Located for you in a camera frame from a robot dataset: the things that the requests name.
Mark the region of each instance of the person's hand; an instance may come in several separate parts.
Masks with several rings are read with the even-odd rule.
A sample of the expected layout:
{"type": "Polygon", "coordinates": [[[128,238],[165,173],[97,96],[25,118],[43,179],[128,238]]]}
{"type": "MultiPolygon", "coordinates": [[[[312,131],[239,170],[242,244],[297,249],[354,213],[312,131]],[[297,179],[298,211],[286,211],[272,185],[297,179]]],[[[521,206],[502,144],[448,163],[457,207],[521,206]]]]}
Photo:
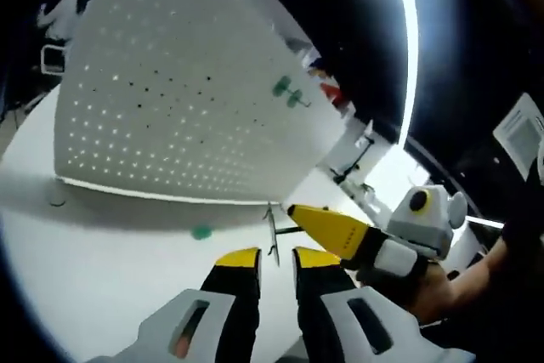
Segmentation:
{"type": "Polygon", "coordinates": [[[43,16],[45,15],[45,8],[47,7],[47,5],[45,3],[42,3],[42,5],[40,6],[40,9],[38,10],[37,12],[37,15],[38,16],[43,16]]]}
{"type": "Polygon", "coordinates": [[[453,288],[444,269],[439,264],[429,264],[412,303],[403,306],[420,323],[427,324],[442,318],[453,301],[453,288]]]}

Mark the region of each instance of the white table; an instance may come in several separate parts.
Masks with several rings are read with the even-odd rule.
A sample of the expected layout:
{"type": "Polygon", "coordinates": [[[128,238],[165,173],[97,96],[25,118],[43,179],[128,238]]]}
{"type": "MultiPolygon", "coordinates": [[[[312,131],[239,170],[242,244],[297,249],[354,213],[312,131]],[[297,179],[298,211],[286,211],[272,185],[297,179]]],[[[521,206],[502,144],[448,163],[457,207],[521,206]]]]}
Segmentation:
{"type": "MultiPolygon", "coordinates": [[[[3,245],[41,328],[75,361],[114,355],[140,322],[185,288],[199,288],[214,261],[263,249],[261,323],[252,361],[274,361],[299,338],[291,248],[318,247],[304,233],[279,237],[281,267],[266,257],[269,226],[258,206],[199,205],[114,196],[54,180],[55,89],[26,118],[0,163],[3,245]],[[62,207],[48,202],[56,189],[62,207]],[[214,228],[195,241],[197,225],[214,228]]],[[[287,200],[369,219],[319,171],[287,200]]],[[[277,212],[278,228],[292,221],[277,212]]]]}

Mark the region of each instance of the white pegboard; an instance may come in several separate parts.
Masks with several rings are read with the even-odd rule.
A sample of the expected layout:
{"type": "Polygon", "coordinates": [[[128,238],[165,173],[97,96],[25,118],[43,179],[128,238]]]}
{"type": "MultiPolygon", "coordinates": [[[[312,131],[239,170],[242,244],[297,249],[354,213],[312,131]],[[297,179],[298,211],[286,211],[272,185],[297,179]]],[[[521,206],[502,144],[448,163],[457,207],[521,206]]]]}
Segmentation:
{"type": "Polygon", "coordinates": [[[93,0],[60,89],[55,172],[132,192],[280,201],[343,130],[244,0],[93,0]],[[283,76],[309,107],[272,94],[283,76]]]}

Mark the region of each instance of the green peg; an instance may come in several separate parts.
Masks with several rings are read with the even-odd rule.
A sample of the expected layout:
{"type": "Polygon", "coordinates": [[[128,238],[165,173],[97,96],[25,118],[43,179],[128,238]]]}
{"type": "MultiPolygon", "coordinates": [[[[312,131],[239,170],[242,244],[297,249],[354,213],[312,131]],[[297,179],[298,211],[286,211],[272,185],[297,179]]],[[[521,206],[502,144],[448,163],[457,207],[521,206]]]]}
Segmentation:
{"type": "Polygon", "coordinates": [[[272,89],[272,94],[275,97],[280,97],[287,89],[289,89],[289,85],[291,85],[291,78],[288,76],[283,76],[277,84],[275,84],[274,88],[272,89]]]}
{"type": "Polygon", "coordinates": [[[195,240],[206,240],[207,238],[210,238],[212,236],[213,229],[212,227],[208,225],[199,225],[196,226],[190,234],[193,236],[195,240]]]}
{"type": "Polygon", "coordinates": [[[300,89],[298,89],[297,91],[292,93],[289,99],[287,100],[287,106],[289,108],[294,108],[300,102],[300,99],[302,98],[302,96],[303,96],[303,92],[300,89]]]}

